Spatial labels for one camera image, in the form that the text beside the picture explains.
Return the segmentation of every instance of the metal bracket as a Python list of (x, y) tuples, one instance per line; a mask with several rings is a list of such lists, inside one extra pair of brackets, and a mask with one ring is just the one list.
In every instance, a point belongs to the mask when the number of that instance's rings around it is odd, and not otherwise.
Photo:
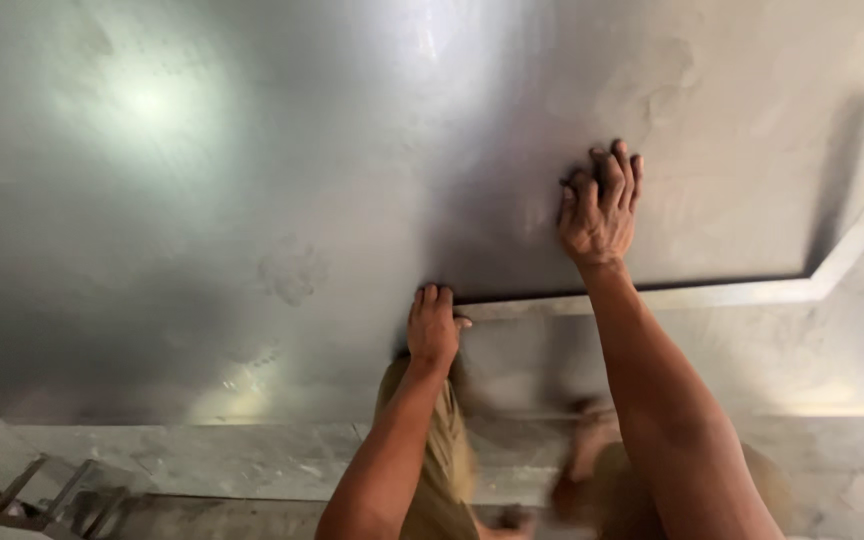
[[(810, 276), (714, 285), (671, 287), (639, 293), (650, 310), (682, 310), (718, 306), (759, 306), (815, 302), (825, 298), (864, 252), (864, 208), (838, 244)], [(592, 315), (585, 294), (532, 300), (489, 301), (456, 305), (455, 313), (473, 321), (528, 316)]]

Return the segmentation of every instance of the dirty hand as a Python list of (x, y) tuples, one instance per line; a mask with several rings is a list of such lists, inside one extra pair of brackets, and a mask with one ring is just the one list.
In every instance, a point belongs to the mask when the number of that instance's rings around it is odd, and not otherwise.
[(452, 289), (434, 284), (418, 289), (407, 331), (412, 362), (448, 370), (459, 352), (459, 331), (472, 325), (466, 317), (452, 317)]
[(622, 261), (635, 232), (644, 162), (617, 140), (589, 151), (592, 175), (576, 171), (562, 188), (558, 239), (579, 269)]

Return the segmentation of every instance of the wrist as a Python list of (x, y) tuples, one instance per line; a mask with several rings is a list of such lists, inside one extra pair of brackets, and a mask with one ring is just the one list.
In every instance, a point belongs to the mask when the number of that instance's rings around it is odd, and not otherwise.
[(597, 281), (603, 278), (627, 277), (629, 275), (625, 261), (621, 258), (611, 258), (601, 262), (579, 263), (577, 266), (579, 267), (579, 275), (582, 276), (582, 280), (586, 284), (589, 281)]
[(445, 379), (449, 376), (451, 365), (451, 358), (435, 355), (413, 355), (409, 361), (408, 372), (418, 380)]

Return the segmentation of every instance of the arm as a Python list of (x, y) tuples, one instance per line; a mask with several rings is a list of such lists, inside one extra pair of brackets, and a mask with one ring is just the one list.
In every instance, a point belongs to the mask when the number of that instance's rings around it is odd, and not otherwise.
[(452, 319), (448, 287), (427, 285), (415, 293), (408, 322), (412, 360), (322, 512), (317, 540), (399, 538), (419, 483), (432, 411), (459, 349), (459, 328), (470, 324)]
[(643, 161), (626, 145), (591, 152), (593, 175), (563, 188), (558, 226), (579, 267), (602, 341), (626, 451), (672, 539), (783, 538), (746, 467), (736, 430), (642, 302), (622, 261)]

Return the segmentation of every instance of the metal sheet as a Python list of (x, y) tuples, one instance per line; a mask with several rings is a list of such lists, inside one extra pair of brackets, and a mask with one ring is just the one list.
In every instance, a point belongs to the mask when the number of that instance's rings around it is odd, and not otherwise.
[(637, 283), (800, 273), (864, 205), (864, 2), (3, 0), (0, 415), (368, 418), (416, 285), (579, 289), (556, 179), (615, 135)]
[[(671, 287), (646, 290), (639, 294), (652, 311), (816, 302), (832, 292), (863, 253), (864, 209), (810, 275), (793, 279)], [(532, 300), (467, 303), (456, 306), (455, 312), (473, 321), (594, 313), (589, 297), (584, 293)]]

